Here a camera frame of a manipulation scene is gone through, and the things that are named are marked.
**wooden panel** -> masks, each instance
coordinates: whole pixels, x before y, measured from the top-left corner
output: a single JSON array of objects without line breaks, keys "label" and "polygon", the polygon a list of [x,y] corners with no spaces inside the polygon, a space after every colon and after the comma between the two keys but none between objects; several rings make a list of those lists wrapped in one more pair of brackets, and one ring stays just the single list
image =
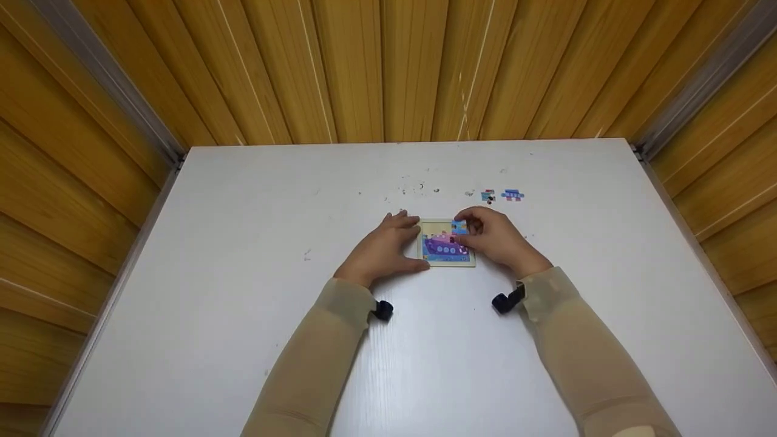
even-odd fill
[{"label": "wooden panel", "polygon": [[0,402],[51,405],[83,338],[0,309]]},{"label": "wooden panel", "polygon": [[381,17],[385,140],[430,141],[448,0],[384,0]]},{"label": "wooden panel", "polygon": [[36,405],[0,404],[0,435],[35,437],[46,420],[48,410],[48,407]]},{"label": "wooden panel", "polygon": [[528,0],[515,12],[480,138],[526,135],[586,0]]},{"label": "wooden panel", "polygon": [[0,53],[0,117],[141,225],[158,193],[153,182],[1,27]]},{"label": "wooden panel", "polygon": [[176,0],[194,42],[250,144],[291,142],[239,0]]},{"label": "wooden panel", "polygon": [[701,0],[656,0],[605,86],[588,109],[575,138],[592,138],[606,132],[669,44],[691,18]]},{"label": "wooden panel", "polygon": [[652,5],[588,1],[527,138],[572,137]]},{"label": "wooden panel", "polygon": [[731,294],[777,281],[777,201],[702,243]]},{"label": "wooden panel", "polygon": [[129,3],[215,141],[221,145],[245,144],[246,138],[172,0],[129,0]]},{"label": "wooden panel", "polygon": [[0,122],[0,211],[116,274],[137,229]]},{"label": "wooden panel", "polygon": [[310,0],[243,2],[295,144],[337,142]]},{"label": "wooden panel", "polygon": [[87,334],[95,316],[38,295],[0,278],[0,307]]},{"label": "wooden panel", "polygon": [[777,282],[738,295],[735,299],[772,359],[777,360]]},{"label": "wooden panel", "polygon": [[54,34],[31,3],[0,0],[0,22],[161,187],[169,173],[162,157]]},{"label": "wooden panel", "polygon": [[5,215],[0,241],[0,306],[88,332],[113,276]]},{"label": "wooden panel", "polygon": [[676,196],[775,115],[777,37],[772,37],[650,165]]},{"label": "wooden panel", "polygon": [[451,0],[433,140],[479,137],[516,5],[513,0]]},{"label": "wooden panel", "polygon": [[674,199],[699,241],[777,198],[775,145],[777,118]]},{"label": "wooden panel", "polygon": [[605,136],[636,141],[756,0],[704,0]]},{"label": "wooden panel", "polygon": [[215,144],[125,0],[73,3],[183,147]]},{"label": "wooden panel", "polygon": [[383,141],[379,0],[313,0],[340,142]]}]

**beige sleeve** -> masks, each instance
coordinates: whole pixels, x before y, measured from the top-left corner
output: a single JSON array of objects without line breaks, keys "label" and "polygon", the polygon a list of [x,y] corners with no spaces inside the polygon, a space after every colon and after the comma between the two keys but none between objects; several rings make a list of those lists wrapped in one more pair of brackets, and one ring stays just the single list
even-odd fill
[{"label": "beige sleeve", "polygon": [[329,280],[276,360],[241,435],[326,435],[373,309],[366,288]]},{"label": "beige sleeve", "polygon": [[522,281],[539,356],[585,437],[680,435],[629,353],[560,267]]}]

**left hand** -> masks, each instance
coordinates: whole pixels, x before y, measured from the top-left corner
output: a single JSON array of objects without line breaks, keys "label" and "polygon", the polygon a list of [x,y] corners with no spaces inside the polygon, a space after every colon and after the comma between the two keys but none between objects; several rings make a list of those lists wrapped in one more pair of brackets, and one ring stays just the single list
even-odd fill
[{"label": "left hand", "polygon": [[402,248],[415,240],[421,228],[417,215],[407,215],[404,209],[397,215],[390,212],[374,231],[356,245],[334,278],[370,288],[372,282],[396,273],[414,273],[429,269],[425,260],[402,255]]}]

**purple boat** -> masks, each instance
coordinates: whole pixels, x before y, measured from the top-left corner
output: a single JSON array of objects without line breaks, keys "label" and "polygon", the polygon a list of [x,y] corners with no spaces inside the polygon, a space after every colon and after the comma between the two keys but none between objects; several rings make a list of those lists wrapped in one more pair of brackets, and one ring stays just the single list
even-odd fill
[{"label": "purple boat", "polygon": [[423,241],[427,253],[466,255],[467,248],[452,242],[453,237],[447,235],[432,236]]}]

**black clip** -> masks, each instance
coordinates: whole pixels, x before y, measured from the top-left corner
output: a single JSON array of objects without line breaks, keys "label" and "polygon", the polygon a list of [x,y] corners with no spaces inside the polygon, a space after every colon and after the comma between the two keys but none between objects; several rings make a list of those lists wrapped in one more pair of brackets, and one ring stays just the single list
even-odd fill
[{"label": "black clip", "polygon": [[394,313],[394,306],[385,300],[376,303],[374,311],[370,311],[378,320],[388,322],[391,319],[391,315]]},{"label": "black clip", "polygon": [[519,282],[515,291],[510,293],[510,295],[499,293],[494,296],[494,298],[491,299],[491,305],[499,312],[499,314],[507,314],[512,311],[517,304],[521,303],[521,300],[524,300],[524,297],[526,297],[526,288],[524,287],[523,282]]}]

